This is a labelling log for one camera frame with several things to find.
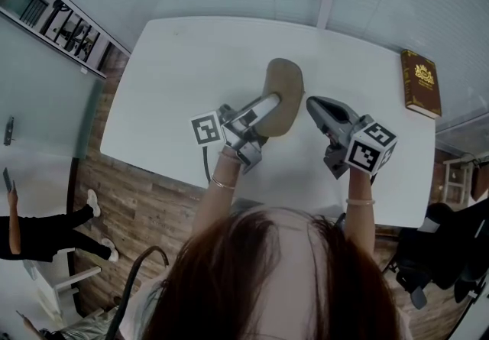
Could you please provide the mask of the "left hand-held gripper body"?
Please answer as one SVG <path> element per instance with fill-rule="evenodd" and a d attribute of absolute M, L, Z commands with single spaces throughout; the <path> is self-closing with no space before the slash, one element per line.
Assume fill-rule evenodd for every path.
<path fill-rule="evenodd" d="M 189 120 L 196 143 L 207 159 L 207 147 L 224 144 L 231 148 L 246 174 L 262 159 L 263 136 L 257 132 L 258 124 L 272 112 L 271 98 L 257 98 L 240 110 L 227 104 L 219 109 L 196 115 Z"/>

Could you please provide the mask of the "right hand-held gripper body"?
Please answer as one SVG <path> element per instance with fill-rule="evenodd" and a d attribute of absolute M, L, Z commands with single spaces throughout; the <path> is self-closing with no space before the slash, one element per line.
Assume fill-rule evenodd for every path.
<path fill-rule="evenodd" d="M 376 175 L 391 158 L 398 142 L 396 134 L 370 115 L 352 122 L 333 122 L 322 131 L 330 140 L 323 160 L 337 179 L 350 167 Z"/>

